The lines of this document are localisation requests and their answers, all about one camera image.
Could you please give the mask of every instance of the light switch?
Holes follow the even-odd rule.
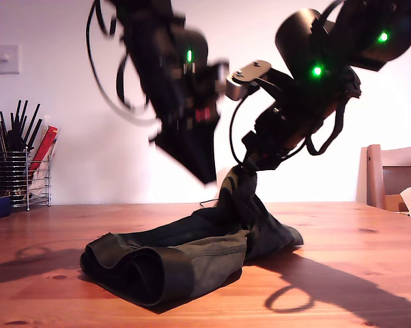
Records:
[[[19,74],[17,45],[0,45],[0,74]]]

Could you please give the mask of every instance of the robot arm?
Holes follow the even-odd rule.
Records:
[[[327,20],[341,3],[337,21]],[[257,61],[227,79],[233,100],[243,101],[254,85],[275,99],[256,120],[255,133],[242,140],[249,171],[276,169],[301,141],[299,150],[307,146],[314,156],[326,151],[342,130],[348,100],[360,96],[350,66],[378,71],[411,46],[411,0],[336,0],[322,14],[300,10],[279,27],[276,46],[292,78]],[[332,135],[316,150],[311,136],[333,112]]]
[[[127,53],[162,122],[154,141],[203,183],[214,181],[216,99],[225,91],[228,63],[208,65],[206,39],[185,29],[170,0],[108,1],[116,7]],[[329,21],[342,3],[336,22]],[[342,130],[348,100],[360,96],[350,66],[378,71],[411,46],[411,0],[336,0],[322,14],[300,10],[279,27],[275,42],[292,77],[254,61],[226,81],[227,96],[242,99],[238,108],[260,87],[275,100],[257,118],[255,132],[242,139],[244,160],[233,151],[248,172],[276,169],[305,146],[312,155],[326,151]],[[332,135],[316,150],[311,136],[334,112]]]
[[[185,28],[185,18],[173,13],[170,0],[108,1],[116,7],[117,20],[124,26],[122,41],[142,90],[162,123],[153,141],[204,184],[215,181],[216,100],[225,94],[228,62],[208,65],[206,39],[198,31]],[[99,0],[92,10],[104,31]],[[124,101],[119,73],[117,88]]]

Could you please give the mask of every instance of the metal utensil holder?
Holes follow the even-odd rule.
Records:
[[[45,163],[46,168],[31,169],[32,163]],[[42,172],[42,178],[35,178]],[[33,187],[34,182],[43,182]],[[51,158],[45,161],[30,161],[28,149],[23,152],[0,152],[0,190],[10,196],[13,208],[33,205],[51,205]]]

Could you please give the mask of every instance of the table surface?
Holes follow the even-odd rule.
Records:
[[[84,246],[196,204],[52,206],[0,219],[0,327],[411,327],[411,218],[356,203],[267,204],[305,245],[210,294],[153,311],[82,273]]]

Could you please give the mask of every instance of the black pants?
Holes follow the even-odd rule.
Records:
[[[302,245],[300,233],[280,224],[255,194],[257,176],[233,168],[214,208],[130,234],[88,244],[81,268],[125,299],[153,306],[207,294],[246,260]]]

